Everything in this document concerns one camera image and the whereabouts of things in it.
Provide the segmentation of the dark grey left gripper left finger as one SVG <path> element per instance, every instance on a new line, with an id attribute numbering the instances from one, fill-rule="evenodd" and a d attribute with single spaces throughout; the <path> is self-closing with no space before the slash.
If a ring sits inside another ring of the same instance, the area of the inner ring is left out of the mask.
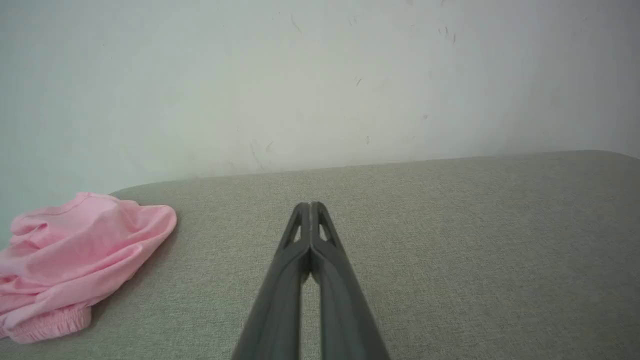
<path id="1" fill-rule="evenodd" d="M 231 360 L 300 360 L 301 292 L 310 274 L 310 209 L 307 202 L 294 207 Z"/>

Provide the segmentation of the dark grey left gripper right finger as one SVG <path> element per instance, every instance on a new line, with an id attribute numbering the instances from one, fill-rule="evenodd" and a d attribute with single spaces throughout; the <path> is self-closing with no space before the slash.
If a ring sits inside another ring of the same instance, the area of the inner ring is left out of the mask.
<path id="1" fill-rule="evenodd" d="M 329 210 L 310 205 L 311 274 L 320 289 L 322 360 L 391 360 Z"/>

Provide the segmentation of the pink cloth garment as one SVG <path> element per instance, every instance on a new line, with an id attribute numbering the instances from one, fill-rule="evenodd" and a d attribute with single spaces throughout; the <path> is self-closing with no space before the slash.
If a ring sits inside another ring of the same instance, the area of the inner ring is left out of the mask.
<path id="1" fill-rule="evenodd" d="M 86 329 L 92 307 L 130 280 L 177 223 L 167 205 L 96 193 L 16 217 L 0 251 L 0 339 L 32 344 Z"/>

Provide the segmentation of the grey fabric sofa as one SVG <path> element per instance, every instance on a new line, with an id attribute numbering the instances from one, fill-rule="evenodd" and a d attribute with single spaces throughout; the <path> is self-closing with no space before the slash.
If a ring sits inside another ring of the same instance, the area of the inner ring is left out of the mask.
<path id="1" fill-rule="evenodd" d="M 297 203 L 329 210 L 393 360 L 640 360 L 640 159 L 550 152 L 116 191 L 176 230 L 82 332 L 0 360 L 230 360 Z"/>

